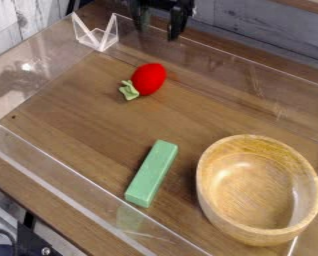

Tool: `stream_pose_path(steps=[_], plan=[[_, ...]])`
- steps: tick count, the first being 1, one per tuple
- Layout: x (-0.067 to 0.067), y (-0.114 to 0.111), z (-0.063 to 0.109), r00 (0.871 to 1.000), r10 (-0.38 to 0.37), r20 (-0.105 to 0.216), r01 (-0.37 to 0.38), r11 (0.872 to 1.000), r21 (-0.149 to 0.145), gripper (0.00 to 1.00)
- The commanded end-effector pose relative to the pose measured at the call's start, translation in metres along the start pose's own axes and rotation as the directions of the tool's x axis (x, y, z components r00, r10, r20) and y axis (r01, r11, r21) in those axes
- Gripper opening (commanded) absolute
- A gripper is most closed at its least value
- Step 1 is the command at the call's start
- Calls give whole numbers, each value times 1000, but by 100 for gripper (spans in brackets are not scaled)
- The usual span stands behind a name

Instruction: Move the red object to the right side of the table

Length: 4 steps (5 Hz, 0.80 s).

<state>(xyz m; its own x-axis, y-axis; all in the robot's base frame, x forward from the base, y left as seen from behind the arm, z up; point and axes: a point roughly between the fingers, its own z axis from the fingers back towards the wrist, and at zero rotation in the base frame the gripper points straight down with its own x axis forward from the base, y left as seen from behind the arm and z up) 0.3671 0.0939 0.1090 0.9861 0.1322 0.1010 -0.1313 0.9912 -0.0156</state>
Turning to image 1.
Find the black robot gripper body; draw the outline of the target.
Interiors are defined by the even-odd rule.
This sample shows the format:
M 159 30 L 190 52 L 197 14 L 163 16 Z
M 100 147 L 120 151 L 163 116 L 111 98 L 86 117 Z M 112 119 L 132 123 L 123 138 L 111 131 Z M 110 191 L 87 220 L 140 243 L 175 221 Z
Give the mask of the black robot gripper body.
M 193 16 L 195 12 L 195 0 L 127 0 L 131 10 L 140 11 L 155 8 L 159 10 L 170 11 L 172 8 L 179 7 L 183 12 Z

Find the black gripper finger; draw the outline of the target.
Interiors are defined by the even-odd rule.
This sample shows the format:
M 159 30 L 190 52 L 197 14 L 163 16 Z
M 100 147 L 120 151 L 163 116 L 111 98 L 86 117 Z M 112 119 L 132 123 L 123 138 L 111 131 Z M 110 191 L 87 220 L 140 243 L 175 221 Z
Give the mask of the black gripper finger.
M 185 30 L 187 15 L 182 7 L 175 6 L 170 10 L 170 23 L 167 26 L 167 39 L 174 41 Z
M 134 20 L 135 28 L 139 32 L 144 32 L 150 23 L 150 7 L 143 3 L 131 3 L 130 12 Z

